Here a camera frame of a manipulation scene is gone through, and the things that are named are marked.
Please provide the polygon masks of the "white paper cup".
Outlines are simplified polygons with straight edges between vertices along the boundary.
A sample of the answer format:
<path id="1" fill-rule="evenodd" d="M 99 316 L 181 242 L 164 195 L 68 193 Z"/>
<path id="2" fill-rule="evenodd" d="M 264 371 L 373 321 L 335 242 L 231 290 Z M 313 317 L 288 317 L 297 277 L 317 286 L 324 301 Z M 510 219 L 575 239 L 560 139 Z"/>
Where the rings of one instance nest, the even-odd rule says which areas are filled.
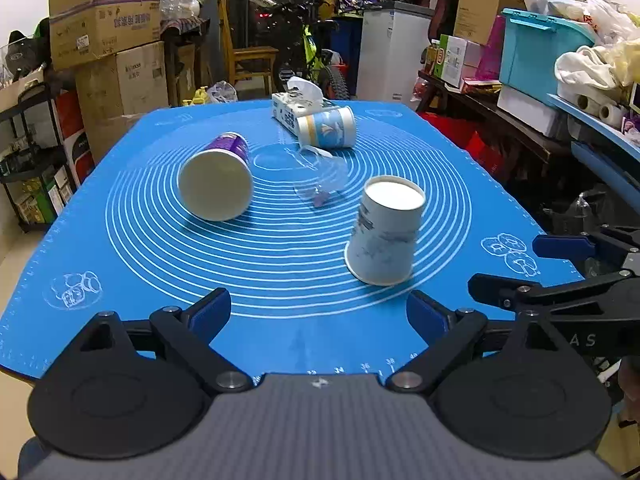
<path id="1" fill-rule="evenodd" d="M 374 286 L 394 286 L 410 278 L 425 201 L 422 188 L 404 178 L 367 180 L 344 250 L 355 278 Z"/>

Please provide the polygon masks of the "wooden chair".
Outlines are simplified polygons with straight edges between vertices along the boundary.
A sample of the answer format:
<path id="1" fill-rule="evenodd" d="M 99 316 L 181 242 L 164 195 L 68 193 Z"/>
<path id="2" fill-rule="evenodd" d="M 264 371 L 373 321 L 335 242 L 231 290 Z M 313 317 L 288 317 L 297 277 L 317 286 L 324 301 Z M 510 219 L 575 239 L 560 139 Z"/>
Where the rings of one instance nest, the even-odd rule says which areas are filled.
<path id="1" fill-rule="evenodd" d="M 228 83 L 235 86 L 240 81 L 262 78 L 265 94 L 270 96 L 272 71 L 279 51 L 269 46 L 236 48 L 232 41 L 227 3 L 228 0 L 217 0 L 221 52 Z"/>

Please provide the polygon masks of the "green and white carton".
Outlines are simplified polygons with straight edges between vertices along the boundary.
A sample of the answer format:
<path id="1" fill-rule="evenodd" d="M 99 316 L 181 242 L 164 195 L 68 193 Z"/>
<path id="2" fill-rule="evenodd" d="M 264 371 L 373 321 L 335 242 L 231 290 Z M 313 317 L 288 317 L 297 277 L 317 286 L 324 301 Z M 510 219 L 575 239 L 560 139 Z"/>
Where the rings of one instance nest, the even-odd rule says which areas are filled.
<path id="1" fill-rule="evenodd" d="M 485 47 L 456 36 L 442 35 L 436 55 L 433 75 L 460 89 L 465 79 L 475 77 Z"/>

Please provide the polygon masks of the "black and green bicycle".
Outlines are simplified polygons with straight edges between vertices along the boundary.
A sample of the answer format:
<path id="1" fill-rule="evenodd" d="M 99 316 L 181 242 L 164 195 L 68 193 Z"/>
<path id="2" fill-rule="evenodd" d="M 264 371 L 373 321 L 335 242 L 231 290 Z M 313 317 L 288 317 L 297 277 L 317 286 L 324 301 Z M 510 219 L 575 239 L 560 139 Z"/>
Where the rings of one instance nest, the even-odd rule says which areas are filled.
<path id="1" fill-rule="evenodd" d="M 332 64 L 344 64 L 341 55 L 329 46 L 338 24 L 333 18 L 317 18 L 326 0 L 250 2 L 257 6 L 259 38 L 279 51 L 272 71 L 277 92 L 284 91 L 286 83 L 297 76 L 316 84 L 329 100 L 350 99 L 346 80 L 331 68 Z"/>

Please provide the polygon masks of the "patterned tissue box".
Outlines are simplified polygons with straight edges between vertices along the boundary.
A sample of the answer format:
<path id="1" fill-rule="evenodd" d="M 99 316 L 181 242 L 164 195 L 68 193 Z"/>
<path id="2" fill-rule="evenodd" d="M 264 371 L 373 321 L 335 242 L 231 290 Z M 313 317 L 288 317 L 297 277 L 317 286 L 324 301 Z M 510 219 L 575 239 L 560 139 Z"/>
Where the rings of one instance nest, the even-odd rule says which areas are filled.
<path id="1" fill-rule="evenodd" d="M 282 92 L 271 96 L 272 116 L 294 136 L 298 135 L 301 117 L 335 110 L 338 105 L 328 100 L 310 80 L 293 76 Z"/>

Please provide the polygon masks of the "red plastic bucket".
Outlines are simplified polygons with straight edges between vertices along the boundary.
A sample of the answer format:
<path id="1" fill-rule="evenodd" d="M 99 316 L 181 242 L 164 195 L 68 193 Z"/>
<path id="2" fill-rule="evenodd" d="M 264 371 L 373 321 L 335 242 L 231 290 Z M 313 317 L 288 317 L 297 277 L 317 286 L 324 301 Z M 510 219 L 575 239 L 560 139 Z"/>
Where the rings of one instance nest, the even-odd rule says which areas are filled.
<path id="1" fill-rule="evenodd" d="M 331 68 L 337 71 L 344 79 L 348 76 L 348 66 L 346 64 L 332 64 Z"/>

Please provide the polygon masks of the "large lower cardboard box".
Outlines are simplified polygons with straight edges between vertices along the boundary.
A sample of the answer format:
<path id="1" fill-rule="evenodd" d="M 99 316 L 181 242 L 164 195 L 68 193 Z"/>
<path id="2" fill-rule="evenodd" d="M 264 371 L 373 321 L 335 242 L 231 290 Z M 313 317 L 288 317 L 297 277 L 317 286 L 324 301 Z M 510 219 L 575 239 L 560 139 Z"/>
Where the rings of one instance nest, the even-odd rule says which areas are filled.
<path id="1" fill-rule="evenodd" d="M 143 115 L 168 107 L 164 44 L 81 65 L 75 84 L 90 150 L 99 162 Z"/>

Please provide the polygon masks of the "clear plastic cup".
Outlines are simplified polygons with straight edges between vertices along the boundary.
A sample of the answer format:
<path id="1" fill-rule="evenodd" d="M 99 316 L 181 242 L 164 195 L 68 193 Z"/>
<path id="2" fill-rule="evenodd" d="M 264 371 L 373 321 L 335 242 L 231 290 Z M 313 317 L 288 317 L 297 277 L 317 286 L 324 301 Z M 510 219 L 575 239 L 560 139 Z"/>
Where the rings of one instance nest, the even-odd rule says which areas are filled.
<path id="1" fill-rule="evenodd" d="M 348 169 L 344 159 L 313 146 L 302 146 L 294 155 L 296 177 L 293 188 L 303 201 L 314 208 L 322 207 L 347 183 Z"/>

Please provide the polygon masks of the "dark wooden side table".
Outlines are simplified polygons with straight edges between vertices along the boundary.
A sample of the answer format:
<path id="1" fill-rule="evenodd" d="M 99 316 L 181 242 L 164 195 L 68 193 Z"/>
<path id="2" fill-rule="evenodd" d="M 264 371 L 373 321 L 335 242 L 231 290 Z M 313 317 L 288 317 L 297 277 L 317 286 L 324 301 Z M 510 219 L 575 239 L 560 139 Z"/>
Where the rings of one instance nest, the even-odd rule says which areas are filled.
<path id="1" fill-rule="evenodd" d="M 418 111 L 432 113 L 441 122 L 453 119 L 478 134 L 500 155 L 500 165 L 494 171 L 500 182 L 555 179 L 575 166 L 566 143 L 548 139 L 508 114 L 497 106 L 494 96 L 455 92 L 425 70 L 419 70 L 418 76 L 426 81 Z"/>

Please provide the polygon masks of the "purple and white cup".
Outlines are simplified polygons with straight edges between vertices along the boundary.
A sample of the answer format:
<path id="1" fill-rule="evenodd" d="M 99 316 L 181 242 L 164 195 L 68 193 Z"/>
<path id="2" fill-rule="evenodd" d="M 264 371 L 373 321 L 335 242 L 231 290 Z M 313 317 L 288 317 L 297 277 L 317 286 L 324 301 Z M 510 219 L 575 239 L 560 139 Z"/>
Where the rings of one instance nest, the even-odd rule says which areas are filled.
<path id="1" fill-rule="evenodd" d="M 178 177 L 180 198 L 186 210 L 213 222 L 244 214 L 253 197 L 248 154 L 248 145 L 239 133 L 224 132 L 192 155 Z"/>

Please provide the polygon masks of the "open cardboard box top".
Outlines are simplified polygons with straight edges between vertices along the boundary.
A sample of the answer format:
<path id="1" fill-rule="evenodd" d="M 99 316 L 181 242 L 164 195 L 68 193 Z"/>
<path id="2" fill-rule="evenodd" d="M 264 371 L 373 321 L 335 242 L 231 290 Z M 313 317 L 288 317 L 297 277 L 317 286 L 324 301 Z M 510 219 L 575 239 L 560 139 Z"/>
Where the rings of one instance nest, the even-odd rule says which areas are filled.
<path id="1" fill-rule="evenodd" d="M 160 0 L 49 0 L 55 70 L 160 39 Z"/>

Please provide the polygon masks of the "white box under bin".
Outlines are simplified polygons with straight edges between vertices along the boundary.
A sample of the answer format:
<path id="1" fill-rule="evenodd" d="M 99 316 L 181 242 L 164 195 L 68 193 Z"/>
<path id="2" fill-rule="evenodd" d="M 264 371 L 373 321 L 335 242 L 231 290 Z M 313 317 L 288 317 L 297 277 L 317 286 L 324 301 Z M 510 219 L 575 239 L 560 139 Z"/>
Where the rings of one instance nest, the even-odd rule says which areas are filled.
<path id="1" fill-rule="evenodd" d="M 570 140 L 563 112 L 506 84 L 501 87 L 497 106 L 548 139 Z"/>

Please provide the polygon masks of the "blue sailboat paper cup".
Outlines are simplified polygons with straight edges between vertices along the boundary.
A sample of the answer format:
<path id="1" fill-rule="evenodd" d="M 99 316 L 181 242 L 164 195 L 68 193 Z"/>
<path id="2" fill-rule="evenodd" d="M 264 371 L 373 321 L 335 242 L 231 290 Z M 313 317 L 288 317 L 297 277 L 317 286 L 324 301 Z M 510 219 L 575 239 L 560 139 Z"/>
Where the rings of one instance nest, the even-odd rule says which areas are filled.
<path id="1" fill-rule="evenodd" d="M 349 106 L 297 119 L 297 139 L 314 148 L 353 148 L 357 141 L 355 115 Z"/>

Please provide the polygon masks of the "white chest freezer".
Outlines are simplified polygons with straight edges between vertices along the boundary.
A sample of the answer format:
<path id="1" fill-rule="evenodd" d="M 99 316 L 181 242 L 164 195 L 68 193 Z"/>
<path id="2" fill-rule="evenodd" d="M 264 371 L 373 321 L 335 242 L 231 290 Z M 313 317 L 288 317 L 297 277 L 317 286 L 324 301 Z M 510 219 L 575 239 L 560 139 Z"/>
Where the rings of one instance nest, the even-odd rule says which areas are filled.
<path id="1" fill-rule="evenodd" d="M 410 105 L 434 11 L 405 2 L 365 10 L 356 97 Z"/>

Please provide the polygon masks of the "teal plastic storage bin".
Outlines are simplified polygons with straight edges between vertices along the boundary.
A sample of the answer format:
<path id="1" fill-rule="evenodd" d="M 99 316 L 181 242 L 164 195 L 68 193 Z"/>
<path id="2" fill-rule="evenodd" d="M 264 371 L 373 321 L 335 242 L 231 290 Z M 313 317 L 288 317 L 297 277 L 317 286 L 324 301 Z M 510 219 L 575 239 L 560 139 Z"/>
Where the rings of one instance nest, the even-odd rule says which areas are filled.
<path id="1" fill-rule="evenodd" d="M 597 35 L 592 28 L 566 18 L 506 8 L 499 80 L 502 84 L 548 103 L 556 92 L 554 64 L 579 47 L 592 47 Z"/>

